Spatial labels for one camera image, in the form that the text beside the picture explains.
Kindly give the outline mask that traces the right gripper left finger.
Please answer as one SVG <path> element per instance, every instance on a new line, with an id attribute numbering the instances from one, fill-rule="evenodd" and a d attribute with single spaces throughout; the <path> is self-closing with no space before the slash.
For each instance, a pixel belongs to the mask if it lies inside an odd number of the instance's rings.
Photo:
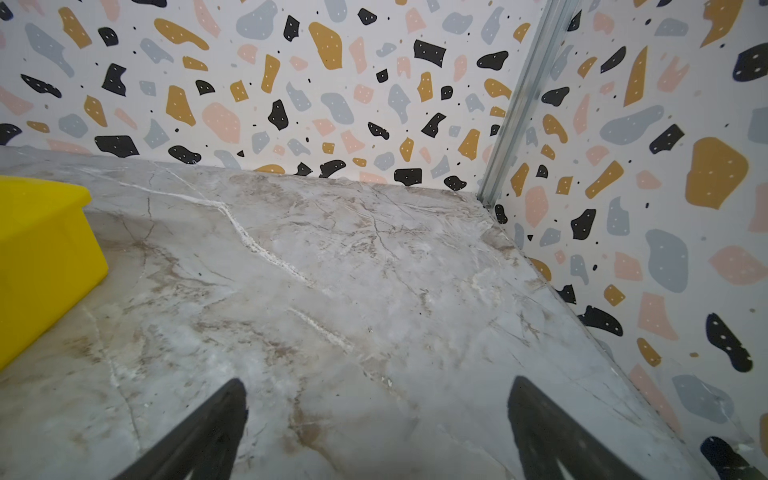
<path id="1" fill-rule="evenodd" d="M 228 479 L 247 418 L 245 386 L 233 378 L 117 477 Z"/>

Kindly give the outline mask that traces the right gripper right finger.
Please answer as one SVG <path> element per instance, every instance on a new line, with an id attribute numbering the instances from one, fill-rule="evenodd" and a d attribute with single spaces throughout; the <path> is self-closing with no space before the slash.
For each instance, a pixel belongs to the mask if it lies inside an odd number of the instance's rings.
<path id="1" fill-rule="evenodd" d="M 638 479 L 528 378 L 514 379 L 507 416 L 527 479 Z"/>

